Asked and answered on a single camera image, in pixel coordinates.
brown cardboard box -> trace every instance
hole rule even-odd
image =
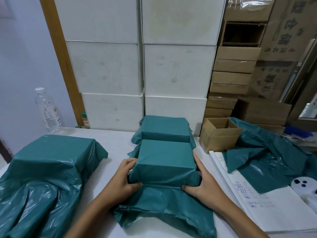
[[[231,116],[249,123],[284,125],[291,107],[261,98],[239,98]]]
[[[237,102],[240,95],[237,94],[222,94],[222,93],[208,93],[207,99],[211,101],[230,101]]]
[[[224,21],[219,46],[259,47],[266,24]]]
[[[218,47],[217,59],[258,60],[260,47]]]
[[[214,71],[234,72],[234,73],[253,73],[256,61],[216,59]]]
[[[259,60],[299,61],[317,37],[316,0],[276,0],[261,43]]]
[[[278,101],[296,64],[286,61],[256,62],[247,96]]]
[[[249,85],[241,84],[227,84],[227,83],[211,83],[210,91],[212,93],[225,93],[225,94],[246,94]]]
[[[228,118],[205,119],[199,137],[199,143],[206,153],[222,152],[234,148],[242,128],[238,128]]]
[[[285,127],[280,126],[280,125],[269,125],[269,124],[256,124],[260,128],[266,129],[268,131],[271,131],[275,133],[276,135],[280,136],[283,134]]]
[[[267,21],[273,3],[264,6],[251,6],[241,8],[240,5],[228,5],[224,13],[224,19],[228,21]]]
[[[212,83],[228,83],[248,85],[251,82],[251,74],[229,73],[229,72],[212,72]]]
[[[211,101],[207,100],[206,108],[222,108],[231,109],[235,108],[236,102],[232,101]]]
[[[232,109],[205,108],[204,118],[228,118],[232,113]]]

open notebook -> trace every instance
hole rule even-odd
[[[221,152],[209,152],[244,212],[267,233],[317,231],[317,214],[292,190],[284,187],[259,194],[235,170],[228,174]]]

white wall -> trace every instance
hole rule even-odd
[[[47,133],[37,87],[54,98],[66,127],[77,125],[39,0],[6,0],[0,18],[0,138],[13,154]]]

white box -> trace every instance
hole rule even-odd
[[[81,94],[91,128],[136,132],[144,95]]]
[[[144,43],[217,45],[226,0],[142,0]]]
[[[186,118],[194,136],[199,136],[207,99],[145,96],[145,114]]]
[[[55,0],[66,40],[138,43],[137,0]]]
[[[145,94],[206,97],[215,52],[213,46],[144,45]]]
[[[81,93],[139,95],[138,45],[67,41]]]

left hand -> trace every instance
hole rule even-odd
[[[111,208],[129,198],[141,188],[142,183],[128,184],[127,175],[137,162],[136,158],[125,159],[119,165],[117,172],[98,195],[104,207]]]

